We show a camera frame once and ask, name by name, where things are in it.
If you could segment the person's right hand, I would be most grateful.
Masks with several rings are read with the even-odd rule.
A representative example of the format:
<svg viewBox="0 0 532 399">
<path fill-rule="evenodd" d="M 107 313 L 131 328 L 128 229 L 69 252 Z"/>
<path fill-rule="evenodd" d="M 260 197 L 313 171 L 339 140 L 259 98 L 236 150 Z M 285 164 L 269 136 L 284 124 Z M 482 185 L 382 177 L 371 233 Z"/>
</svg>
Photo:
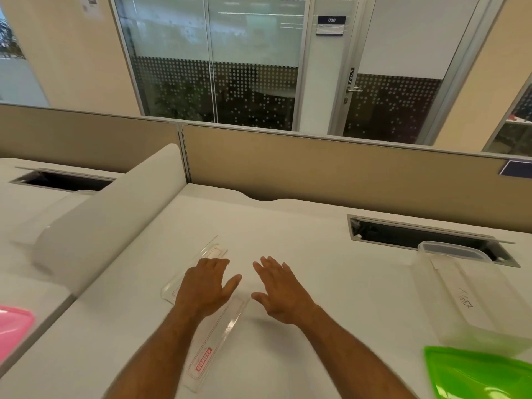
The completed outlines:
<svg viewBox="0 0 532 399">
<path fill-rule="evenodd" d="M 308 326 L 318 306 L 289 265 L 279 263 L 271 256 L 263 256 L 252 266 L 264 286 L 265 292 L 260 293 L 270 298 L 270 308 L 264 308 L 266 313 L 285 324 L 299 328 Z"/>
</svg>

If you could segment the green plastic lid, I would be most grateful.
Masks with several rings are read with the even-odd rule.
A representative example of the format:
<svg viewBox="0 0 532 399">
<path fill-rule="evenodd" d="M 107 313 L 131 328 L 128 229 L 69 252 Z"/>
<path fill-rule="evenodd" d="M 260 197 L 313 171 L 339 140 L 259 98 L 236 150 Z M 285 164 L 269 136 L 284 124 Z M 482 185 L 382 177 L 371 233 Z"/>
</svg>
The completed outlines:
<svg viewBox="0 0 532 399">
<path fill-rule="evenodd" d="M 435 399 L 532 399 L 532 364 L 493 354 L 426 346 Z"/>
</svg>

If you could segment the dark blue partition label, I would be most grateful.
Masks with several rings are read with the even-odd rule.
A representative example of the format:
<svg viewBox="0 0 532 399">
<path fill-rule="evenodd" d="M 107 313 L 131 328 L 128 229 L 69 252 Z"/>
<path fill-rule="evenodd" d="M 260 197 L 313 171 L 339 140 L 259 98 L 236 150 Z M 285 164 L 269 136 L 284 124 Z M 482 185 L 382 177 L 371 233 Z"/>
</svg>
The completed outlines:
<svg viewBox="0 0 532 399">
<path fill-rule="evenodd" d="M 507 160 L 498 174 L 532 180 L 532 160 Z"/>
</svg>

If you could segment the person's right forearm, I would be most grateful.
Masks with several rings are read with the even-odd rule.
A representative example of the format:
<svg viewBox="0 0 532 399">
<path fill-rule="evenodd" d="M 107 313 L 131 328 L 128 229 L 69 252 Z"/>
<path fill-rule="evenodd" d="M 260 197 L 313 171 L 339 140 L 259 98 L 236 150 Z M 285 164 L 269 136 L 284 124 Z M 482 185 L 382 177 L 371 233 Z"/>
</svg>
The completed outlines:
<svg viewBox="0 0 532 399">
<path fill-rule="evenodd" d="M 342 399 L 416 399 L 404 382 L 363 342 L 320 306 L 294 315 Z"/>
</svg>

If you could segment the short beige partition panel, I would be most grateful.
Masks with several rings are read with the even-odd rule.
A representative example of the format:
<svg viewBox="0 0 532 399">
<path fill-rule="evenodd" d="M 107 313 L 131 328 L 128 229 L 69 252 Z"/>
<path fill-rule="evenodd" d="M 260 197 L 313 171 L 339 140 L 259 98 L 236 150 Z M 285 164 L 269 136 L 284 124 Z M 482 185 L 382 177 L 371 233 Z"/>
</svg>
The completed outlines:
<svg viewBox="0 0 532 399">
<path fill-rule="evenodd" d="M 125 173 L 168 144 L 168 121 L 0 104 L 0 158 Z"/>
</svg>

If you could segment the person's left hand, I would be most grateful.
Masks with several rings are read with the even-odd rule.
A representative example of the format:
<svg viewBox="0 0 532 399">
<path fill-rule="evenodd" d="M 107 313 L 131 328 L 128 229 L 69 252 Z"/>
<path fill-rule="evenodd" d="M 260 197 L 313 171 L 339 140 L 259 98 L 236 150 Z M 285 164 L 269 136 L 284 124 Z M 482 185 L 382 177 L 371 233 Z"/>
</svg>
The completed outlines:
<svg viewBox="0 0 532 399">
<path fill-rule="evenodd" d="M 222 298 L 223 277 L 229 259 L 201 259 L 189 268 L 177 293 L 172 313 L 200 322 L 215 313 L 229 298 Z"/>
</svg>

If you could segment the frosted glass door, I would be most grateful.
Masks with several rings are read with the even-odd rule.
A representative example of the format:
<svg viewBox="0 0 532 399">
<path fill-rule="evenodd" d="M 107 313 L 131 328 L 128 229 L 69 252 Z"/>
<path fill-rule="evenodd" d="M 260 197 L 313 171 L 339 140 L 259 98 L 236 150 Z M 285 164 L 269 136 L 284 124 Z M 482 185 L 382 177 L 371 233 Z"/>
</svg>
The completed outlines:
<svg viewBox="0 0 532 399">
<path fill-rule="evenodd" d="M 355 1 L 328 134 L 433 146 L 505 0 Z"/>
</svg>

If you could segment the clear plastic storage container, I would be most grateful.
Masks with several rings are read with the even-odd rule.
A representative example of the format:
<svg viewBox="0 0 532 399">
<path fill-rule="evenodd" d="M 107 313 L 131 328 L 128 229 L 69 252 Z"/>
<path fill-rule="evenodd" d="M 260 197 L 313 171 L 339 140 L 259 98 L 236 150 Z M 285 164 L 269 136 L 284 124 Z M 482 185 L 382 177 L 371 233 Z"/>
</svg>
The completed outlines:
<svg viewBox="0 0 532 399">
<path fill-rule="evenodd" d="M 532 307 L 487 254 L 422 241 L 411 273 L 442 345 L 509 357 L 532 349 Z"/>
</svg>

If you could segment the green plant behind glass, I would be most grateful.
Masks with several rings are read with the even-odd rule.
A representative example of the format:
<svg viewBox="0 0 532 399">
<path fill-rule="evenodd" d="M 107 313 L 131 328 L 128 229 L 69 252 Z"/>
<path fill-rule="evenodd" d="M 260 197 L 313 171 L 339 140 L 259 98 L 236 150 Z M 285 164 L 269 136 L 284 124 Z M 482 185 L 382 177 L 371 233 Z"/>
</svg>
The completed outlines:
<svg viewBox="0 0 532 399">
<path fill-rule="evenodd" d="M 154 105 L 157 116 L 192 121 L 204 121 L 212 108 L 207 88 L 189 80 L 157 84 Z"/>
</svg>

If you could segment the white rounded desk divider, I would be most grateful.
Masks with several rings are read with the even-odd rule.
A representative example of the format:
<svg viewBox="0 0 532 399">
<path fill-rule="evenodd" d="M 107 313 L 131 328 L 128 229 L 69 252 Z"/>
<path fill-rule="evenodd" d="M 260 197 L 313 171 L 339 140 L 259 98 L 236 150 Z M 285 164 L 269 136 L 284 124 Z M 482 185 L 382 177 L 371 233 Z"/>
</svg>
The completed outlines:
<svg viewBox="0 0 532 399">
<path fill-rule="evenodd" d="M 168 144 L 53 221 L 31 264 L 79 297 L 186 184 L 180 148 Z"/>
</svg>

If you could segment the person's left forearm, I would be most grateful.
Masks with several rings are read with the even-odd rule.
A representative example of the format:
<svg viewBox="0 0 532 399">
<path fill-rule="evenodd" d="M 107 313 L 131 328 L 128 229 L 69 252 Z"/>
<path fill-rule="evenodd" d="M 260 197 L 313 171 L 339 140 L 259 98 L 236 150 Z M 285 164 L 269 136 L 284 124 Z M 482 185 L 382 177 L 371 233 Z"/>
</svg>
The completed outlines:
<svg viewBox="0 0 532 399">
<path fill-rule="evenodd" d="M 176 305 L 116 376 L 103 399 L 175 399 L 193 336 L 213 313 Z"/>
</svg>

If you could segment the large window pane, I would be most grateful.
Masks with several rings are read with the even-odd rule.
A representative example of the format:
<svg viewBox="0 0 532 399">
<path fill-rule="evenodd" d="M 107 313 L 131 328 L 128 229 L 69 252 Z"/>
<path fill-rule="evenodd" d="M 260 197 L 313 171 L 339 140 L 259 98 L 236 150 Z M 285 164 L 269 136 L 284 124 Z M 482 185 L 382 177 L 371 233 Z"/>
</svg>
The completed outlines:
<svg viewBox="0 0 532 399">
<path fill-rule="evenodd" d="M 1 7 L 0 103 L 34 107 L 50 106 Z"/>
</svg>

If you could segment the grey partition post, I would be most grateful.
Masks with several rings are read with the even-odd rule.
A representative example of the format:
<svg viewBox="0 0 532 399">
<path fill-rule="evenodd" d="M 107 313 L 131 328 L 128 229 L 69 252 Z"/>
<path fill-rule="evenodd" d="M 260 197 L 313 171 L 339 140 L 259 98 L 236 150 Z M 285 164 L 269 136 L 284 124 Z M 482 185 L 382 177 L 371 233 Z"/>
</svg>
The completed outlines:
<svg viewBox="0 0 532 399">
<path fill-rule="evenodd" d="M 179 146 L 180 146 L 180 150 L 181 150 L 181 156 L 182 156 L 183 168 L 184 168 L 184 172 L 185 172 L 186 181 L 187 181 L 187 183 L 191 183 L 190 165 L 189 165 L 189 160 L 188 160 L 187 150 L 186 150 L 186 145 L 185 145 L 185 137 L 184 137 L 184 133 L 183 133 L 183 126 L 180 123 L 178 123 L 176 125 L 176 127 L 177 127 L 177 133 L 178 133 L 178 138 L 179 138 Z"/>
</svg>

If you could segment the clear plastic ruler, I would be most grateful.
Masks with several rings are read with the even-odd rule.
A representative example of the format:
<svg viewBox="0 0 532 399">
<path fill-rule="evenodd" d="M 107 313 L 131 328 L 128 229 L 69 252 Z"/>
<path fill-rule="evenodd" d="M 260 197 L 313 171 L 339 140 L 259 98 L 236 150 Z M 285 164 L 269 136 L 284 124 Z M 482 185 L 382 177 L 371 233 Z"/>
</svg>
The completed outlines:
<svg viewBox="0 0 532 399">
<path fill-rule="evenodd" d="M 170 303 L 175 304 L 177 293 L 183 282 L 183 278 L 189 268 L 195 267 L 201 259 L 222 259 L 225 257 L 228 249 L 223 247 L 218 237 L 214 237 L 200 252 L 196 253 L 186 264 L 185 267 L 178 271 L 161 289 L 161 298 Z"/>
</svg>

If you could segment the blue and white door sign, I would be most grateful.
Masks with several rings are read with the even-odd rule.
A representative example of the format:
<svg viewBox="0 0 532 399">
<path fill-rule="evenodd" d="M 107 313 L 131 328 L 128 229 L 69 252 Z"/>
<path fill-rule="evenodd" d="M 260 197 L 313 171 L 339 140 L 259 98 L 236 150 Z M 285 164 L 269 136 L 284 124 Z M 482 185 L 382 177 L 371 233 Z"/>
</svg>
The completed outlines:
<svg viewBox="0 0 532 399">
<path fill-rule="evenodd" d="M 346 16 L 320 15 L 316 23 L 318 37 L 342 37 L 346 24 Z"/>
</svg>

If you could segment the narrow glass window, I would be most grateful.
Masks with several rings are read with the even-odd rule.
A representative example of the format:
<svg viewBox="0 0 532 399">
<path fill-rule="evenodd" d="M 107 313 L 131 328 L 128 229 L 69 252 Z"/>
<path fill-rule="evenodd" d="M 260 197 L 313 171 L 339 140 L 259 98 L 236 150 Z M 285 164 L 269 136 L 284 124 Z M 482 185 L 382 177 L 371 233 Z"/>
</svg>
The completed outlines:
<svg viewBox="0 0 532 399">
<path fill-rule="evenodd" d="M 532 73 L 482 151 L 532 158 Z"/>
</svg>

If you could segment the long beige partition panel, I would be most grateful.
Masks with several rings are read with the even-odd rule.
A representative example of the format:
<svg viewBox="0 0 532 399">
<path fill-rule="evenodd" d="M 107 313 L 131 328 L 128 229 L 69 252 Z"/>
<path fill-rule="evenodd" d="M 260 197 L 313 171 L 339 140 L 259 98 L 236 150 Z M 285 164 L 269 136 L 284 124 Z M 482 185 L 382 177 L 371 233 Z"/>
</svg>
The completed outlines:
<svg viewBox="0 0 532 399">
<path fill-rule="evenodd" d="M 532 180 L 503 158 L 183 125 L 191 182 L 532 234 Z"/>
</svg>

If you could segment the frosted dotted glass wall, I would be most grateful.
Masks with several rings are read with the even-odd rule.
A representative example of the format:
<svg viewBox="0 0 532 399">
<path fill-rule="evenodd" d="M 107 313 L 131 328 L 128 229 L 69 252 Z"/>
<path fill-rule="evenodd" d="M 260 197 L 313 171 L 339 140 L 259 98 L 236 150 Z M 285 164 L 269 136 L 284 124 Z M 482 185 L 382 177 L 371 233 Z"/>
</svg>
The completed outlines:
<svg viewBox="0 0 532 399">
<path fill-rule="evenodd" d="M 157 84 L 189 80 L 211 95 L 197 122 L 295 131 L 308 4 L 110 0 L 140 113 L 160 117 Z"/>
</svg>

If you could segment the pink plastic lid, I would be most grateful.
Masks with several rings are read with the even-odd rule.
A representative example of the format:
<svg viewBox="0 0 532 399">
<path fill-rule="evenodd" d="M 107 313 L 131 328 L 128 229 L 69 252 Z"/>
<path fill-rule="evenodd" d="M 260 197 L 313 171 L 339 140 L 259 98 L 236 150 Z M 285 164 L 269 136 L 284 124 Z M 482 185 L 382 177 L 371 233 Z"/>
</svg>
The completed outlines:
<svg viewBox="0 0 532 399">
<path fill-rule="evenodd" d="M 34 321 L 29 310 L 0 305 L 0 364 L 15 350 Z"/>
</svg>

